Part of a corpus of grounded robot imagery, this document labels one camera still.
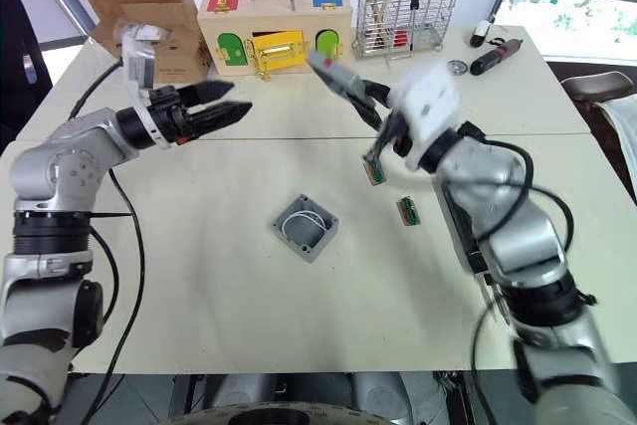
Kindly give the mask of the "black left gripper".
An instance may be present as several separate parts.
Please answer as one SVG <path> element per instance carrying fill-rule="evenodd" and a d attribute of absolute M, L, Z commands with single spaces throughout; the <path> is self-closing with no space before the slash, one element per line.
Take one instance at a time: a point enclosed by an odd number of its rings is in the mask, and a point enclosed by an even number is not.
<path fill-rule="evenodd" d="M 177 89 L 166 86 L 149 92 L 147 107 L 155 125 L 168 143 L 178 145 L 240 121 L 252 108 L 249 102 L 222 102 L 189 113 L 191 106 L 222 99 L 234 88 L 232 82 L 206 80 Z"/>

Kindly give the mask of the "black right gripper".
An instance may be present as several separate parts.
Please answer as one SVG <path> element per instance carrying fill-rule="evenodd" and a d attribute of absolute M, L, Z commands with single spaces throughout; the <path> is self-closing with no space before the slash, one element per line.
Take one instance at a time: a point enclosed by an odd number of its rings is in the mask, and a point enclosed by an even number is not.
<path fill-rule="evenodd" d="M 376 111 L 376 104 L 387 106 L 389 87 L 363 79 L 345 63 L 328 58 L 318 51 L 310 51 L 307 63 L 323 83 L 342 98 L 352 97 L 352 105 L 361 119 L 377 132 L 376 139 L 366 152 L 367 160 L 378 160 L 382 150 L 409 131 L 404 114 L 391 108 L 385 119 Z"/>

